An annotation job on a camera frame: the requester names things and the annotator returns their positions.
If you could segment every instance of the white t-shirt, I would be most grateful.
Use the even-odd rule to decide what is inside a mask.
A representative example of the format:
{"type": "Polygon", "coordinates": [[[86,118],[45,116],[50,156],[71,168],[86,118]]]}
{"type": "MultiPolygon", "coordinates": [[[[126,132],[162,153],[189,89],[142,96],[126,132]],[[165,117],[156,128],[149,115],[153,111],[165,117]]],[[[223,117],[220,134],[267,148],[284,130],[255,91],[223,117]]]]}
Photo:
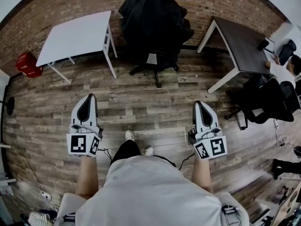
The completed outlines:
{"type": "Polygon", "coordinates": [[[76,211],[75,222],[76,226],[221,226],[221,209],[216,196],[187,180],[169,162],[136,156],[111,165],[103,188],[76,211]]]}
{"type": "Polygon", "coordinates": [[[286,65],[281,66],[271,61],[269,72],[275,77],[279,84],[283,81],[289,81],[293,84],[293,87],[296,88],[295,77],[288,71],[286,65]]]}

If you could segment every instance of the black pants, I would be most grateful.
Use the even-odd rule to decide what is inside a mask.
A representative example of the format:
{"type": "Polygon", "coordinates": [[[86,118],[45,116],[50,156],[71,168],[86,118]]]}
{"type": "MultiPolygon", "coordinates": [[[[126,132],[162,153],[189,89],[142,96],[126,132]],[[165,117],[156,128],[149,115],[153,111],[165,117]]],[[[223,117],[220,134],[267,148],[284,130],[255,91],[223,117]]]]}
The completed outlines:
{"type": "Polygon", "coordinates": [[[281,167],[283,172],[301,174],[301,162],[274,160],[274,167],[281,167]]]}
{"type": "MultiPolygon", "coordinates": [[[[113,160],[111,161],[111,165],[113,162],[115,162],[117,160],[130,158],[132,156],[141,156],[141,153],[140,153],[140,150],[135,141],[127,140],[125,143],[123,143],[120,146],[120,148],[116,152],[113,160]]],[[[163,157],[163,156],[156,156],[156,157],[159,157],[163,160],[168,161],[170,164],[172,164],[175,167],[175,164],[173,162],[169,161],[168,159],[166,159],[165,157],[163,157]]]]}

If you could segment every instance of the white table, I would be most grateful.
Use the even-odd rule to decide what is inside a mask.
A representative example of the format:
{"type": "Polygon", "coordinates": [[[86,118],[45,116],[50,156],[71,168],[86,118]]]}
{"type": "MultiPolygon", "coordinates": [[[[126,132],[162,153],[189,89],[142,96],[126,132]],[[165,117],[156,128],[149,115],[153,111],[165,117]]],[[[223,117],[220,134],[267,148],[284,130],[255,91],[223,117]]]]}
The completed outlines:
{"type": "Polygon", "coordinates": [[[117,58],[109,25],[110,16],[111,11],[105,11],[79,17],[54,26],[44,43],[36,66],[49,65],[50,68],[71,84],[70,80],[54,68],[55,62],[69,58],[75,64],[72,59],[73,56],[103,51],[112,74],[116,79],[117,76],[108,56],[111,42],[115,57],[117,58]]]}

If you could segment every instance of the floor plank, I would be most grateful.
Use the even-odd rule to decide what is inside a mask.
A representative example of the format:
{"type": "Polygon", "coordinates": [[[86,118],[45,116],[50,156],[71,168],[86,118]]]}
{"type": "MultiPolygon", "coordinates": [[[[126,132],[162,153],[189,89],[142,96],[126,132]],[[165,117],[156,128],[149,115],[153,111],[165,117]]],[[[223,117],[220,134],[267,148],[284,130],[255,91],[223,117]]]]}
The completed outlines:
{"type": "MultiPolygon", "coordinates": [[[[56,65],[71,85],[48,67],[43,75],[13,80],[8,97],[14,96],[15,110],[4,115],[3,136],[9,168],[17,179],[12,184],[15,196],[5,197],[10,210],[17,205],[21,212],[44,208],[47,202],[39,196],[40,189],[25,158],[34,170],[41,187],[50,193],[55,203],[66,192],[74,192],[80,159],[68,155],[66,133],[71,111],[88,93],[95,94],[98,106],[98,124],[104,129],[100,148],[108,148],[114,155],[123,143],[124,131],[133,131],[141,150],[154,146],[154,153],[167,157],[180,167],[183,159],[192,154],[187,132],[192,125],[192,106],[196,100],[208,103],[217,113],[226,135],[228,155],[210,161],[215,191],[230,192],[254,219],[262,210],[256,197],[271,200],[283,182],[274,181],[270,174],[273,158],[298,161],[292,147],[278,147],[272,120],[263,125],[250,123],[240,131],[236,118],[224,116],[235,105],[226,95],[247,81],[248,75],[239,74],[212,94],[207,89],[222,78],[233,63],[228,54],[201,53],[182,50],[179,54],[179,72],[166,69],[159,74],[163,86],[156,88],[153,72],[143,71],[135,76],[128,73],[134,67],[119,55],[112,58],[117,74],[114,79],[103,56],[78,58],[75,65],[69,61],[56,65]]],[[[280,123],[280,130],[292,144],[299,144],[301,113],[292,123],[280,123]]],[[[109,169],[109,158],[97,152],[98,175],[103,185],[109,169]]],[[[191,178],[193,157],[183,166],[185,177],[191,178]]]]}

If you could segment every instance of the hand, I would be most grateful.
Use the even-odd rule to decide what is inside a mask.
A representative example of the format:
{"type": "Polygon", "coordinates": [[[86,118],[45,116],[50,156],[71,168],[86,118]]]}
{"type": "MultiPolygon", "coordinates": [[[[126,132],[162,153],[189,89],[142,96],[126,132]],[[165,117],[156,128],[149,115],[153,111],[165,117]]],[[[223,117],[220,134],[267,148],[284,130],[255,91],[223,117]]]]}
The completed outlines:
{"type": "Polygon", "coordinates": [[[271,62],[270,61],[267,61],[264,63],[264,65],[267,67],[267,68],[270,68],[271,67],[271,62]]]}
{"type": "Polygon", "coordinates": [[[280,60],[279,60],[279,57],[277,55],[274,55],[274,61],[277,65],[280,65],[280,60]]]}

